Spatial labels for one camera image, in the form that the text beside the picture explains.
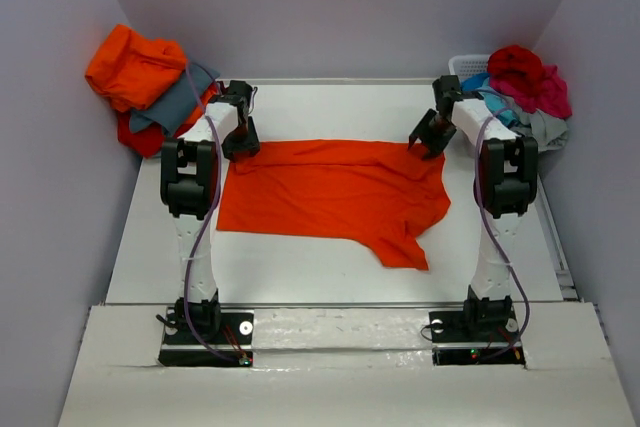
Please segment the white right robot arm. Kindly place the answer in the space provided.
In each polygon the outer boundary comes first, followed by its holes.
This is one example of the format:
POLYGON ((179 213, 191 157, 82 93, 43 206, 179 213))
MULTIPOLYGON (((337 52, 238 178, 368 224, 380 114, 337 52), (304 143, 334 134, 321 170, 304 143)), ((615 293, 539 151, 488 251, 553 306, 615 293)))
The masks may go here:
POLYGON ((517 321, 511 292, 524 290, 511 261, 515 234, 537 196, 538 144, 503 125, 484 101, 483 90, 465 91, 459 78, 444 75, 432 85, 434 108, 409 136, 424 159, 443 154, 457 132, 474 146, 473 194, 481 216, 478 260, 459 310, 433 312, 427 327, 437 344, 481 343, 508 327, 517 341, 526 321, 517 321))

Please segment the orange t shirt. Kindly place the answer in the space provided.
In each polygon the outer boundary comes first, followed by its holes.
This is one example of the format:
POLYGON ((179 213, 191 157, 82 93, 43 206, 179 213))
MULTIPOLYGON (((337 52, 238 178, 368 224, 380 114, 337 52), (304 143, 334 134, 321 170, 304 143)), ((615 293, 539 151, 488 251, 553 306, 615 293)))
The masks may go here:
POLYGON ((346 239, 386 268, 426 271, 418 239, 451 206, 444 155, 359 140, 271 141, 230 164, 220 231, 346 239))

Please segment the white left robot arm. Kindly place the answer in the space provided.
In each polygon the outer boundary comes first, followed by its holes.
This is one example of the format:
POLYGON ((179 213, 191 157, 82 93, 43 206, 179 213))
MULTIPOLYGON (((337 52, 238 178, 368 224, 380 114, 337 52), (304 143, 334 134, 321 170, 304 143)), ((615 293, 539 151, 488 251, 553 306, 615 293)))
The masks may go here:
POLYGON ((255 156, 260 141, 250 111, 257 89, 245 81, 220 86, 214 102, 236 109, 237 126, 223 140, 170 138, 161 148, 160 196, 174 220, 178 236, 182 292, 165 325, 197 342, 215 339, 222 312, 211 265, 210 223, 221 195, 221 160, 255 156))

